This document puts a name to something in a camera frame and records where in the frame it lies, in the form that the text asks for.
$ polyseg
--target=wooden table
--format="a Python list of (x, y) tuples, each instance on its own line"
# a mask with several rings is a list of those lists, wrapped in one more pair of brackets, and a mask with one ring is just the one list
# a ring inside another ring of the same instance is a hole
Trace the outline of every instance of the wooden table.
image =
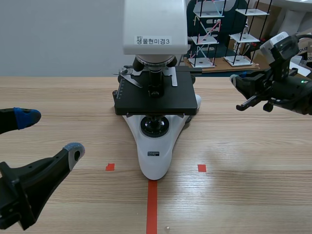
[[(146, 233), (148, 180), (114, 114), (117, 87), (116, 78), (0, 78), (0, 108), (42, 113), (37, 125), (0, 136), (0, 161), (19, 167), (69, 142), (86, 147), (26, 233)], [(244, 97), (228, 78), (198, 78), (195, 91), (200, 111), (158, 182), (158, 234), (311, 234), (312, 117), (261, 105), (239, 112)]]

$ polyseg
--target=model stand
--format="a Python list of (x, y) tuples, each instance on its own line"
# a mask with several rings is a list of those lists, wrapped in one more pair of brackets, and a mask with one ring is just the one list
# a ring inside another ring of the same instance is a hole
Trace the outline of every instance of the model stand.
[[(194, 7), (194, 28), (197, 20), (199, 21), (196, 35), (192, 37), (192, 44), (190, 49), (190, 58), (189, 62), (192, 67), (196, 68), (210, 68), (215, 67), (215, 55), (217, 51), (218, 42), (218, 34), (213, 32), (220, 32), (221, 29), (221, 19), (223, 16), (223, 11), (225, 8), (226, 0), (198, 0)], [(214, 26), (212, 28), (206, 28), (203, 24), (203, 21), (211, 20)], [(200, 35), (200, 27), (205, 31), (205, 35)], [(210, 60), (208, 58), (209, 50), (211, 45), (215, 45), (214, 49), (214, 57)], [(193, 46), (196, 47), (196, 52), (192, 54)], [(198, 54), (201, 53), (203, 58), (198, 58)]]
[[(244, 43), (244, 48), (243, 48), (243, 51), (244, 51), (246, 44), (252, 43), (252, 42), (260, 42), (260, 39), (261, 39), (261, 36), (262, 36), (262, 33), (263, 33), (263, 29), (264, 29), (264, 25), (265, 25), (265, 23), (267, 21), (268, 15), (269, 15), (269, 11), (270, 11), (272, 0), (270, 1), (270, 5), (269, 5), (269, 8), (268, 8), (267, 12), (264, 12), (264, 11), (261, 11), (261, 10), (258, 9), (259, 1), (260, 0), (258, 0), (255, 9), (248, 8), (250, 0), (248, 0), (247, 9), (236, 9), (234, 20), (233, 20), (233, 24), (232, 24), (232, 28), (234, 26), (235, 18), (236, 18), (236, 14), (237, 13), (243, 14), (245, 16), (245, 21), (244, 21), (244, 25), (242, 25), (241, 33), (229, 35), (229, 37), (231, 39), (235, 40), (235, 46), (234, 46), (235, 56), (226, 56), (226, 54), (228, 52), (228, 48), (227, 48), (227, 50), (225, 52), (224, 59), (232, 67), (236, 67), (236, 66), (250, 66), (250, 65), (253, 64), (253, 59), (254, 59), (254, 54), (255, 53), (253, 54), (251, 60), (249, 60), (249, 59), (244, 57), (244, 54), (240, 55), (239, 49), (241, 48), (241, 44), (242, 43)], [(247, 25), (247, 16), (252, 16), (253, 17), (250, 26)], [(252, 27), (252, 24), (253, 24), (255, 16), (266, 16), (265, 20), (264, 20), (264, 23), (263, 23), (263, 26), (262, 26), (262, 30), (261, 30), (260, 36), (259, 36), (258, 39), (250, 34), (250, 29)]]

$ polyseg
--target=red tape line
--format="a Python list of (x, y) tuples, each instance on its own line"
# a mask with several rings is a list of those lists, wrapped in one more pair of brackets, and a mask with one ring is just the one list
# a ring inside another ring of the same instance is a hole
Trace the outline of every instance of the red tape line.
[(199, 164), (198, 165), (198, 172), (207, 172), (206, 165), (205, 164)]
[(157, 234), (157, 180), (148, 181), (146, 234)]
[(105, 168), (105, 171), (107, 172), (113, 172), (115, 170), (115, 164), (114, 163), (109, 163), (107, 167)]

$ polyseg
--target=black robotic arm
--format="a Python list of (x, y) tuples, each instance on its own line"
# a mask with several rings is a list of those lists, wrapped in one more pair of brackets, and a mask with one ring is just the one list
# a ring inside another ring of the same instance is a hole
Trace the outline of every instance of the black robotic arm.
[[(40, 112), (28, 109), (0, 110), (0, 134), (36, 124)], [(20, 168), (0, 163), (0, 229), (19, 222), (23, 230), (36, 223), (43, 207), (58, 185), (84, 155), (80, 143), (70, 143), (54, 157)]]
[(286, 37), (281, 33), (275, 36), (260, 47), (270, 62), (270, 69), (231, 76), (232, 84), (247, 99), (236, 106), (237, 110), (245, 111), (267, 101), (263, 107), (267, 112), (278, 106), (312, 115), (312, 80), (295, 77), (297, 69), (289, 71), (291, 58), (299, 52), (298, 41), (301, 38), (312, 38), (312, 35)]

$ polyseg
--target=microscope stage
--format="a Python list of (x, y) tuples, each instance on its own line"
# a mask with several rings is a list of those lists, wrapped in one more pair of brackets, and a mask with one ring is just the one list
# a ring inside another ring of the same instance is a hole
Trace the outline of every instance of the microscope stage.
[(115, 99), (116, 115), (196, 115), (197, 101), (190, 72), (176, 72), (177, 87), (172, 86), (171, 76), (164, 76), (164, 95), (159, 98), (149, 96), (149, 72), (131, 78), (143, 88), (122, 78)]

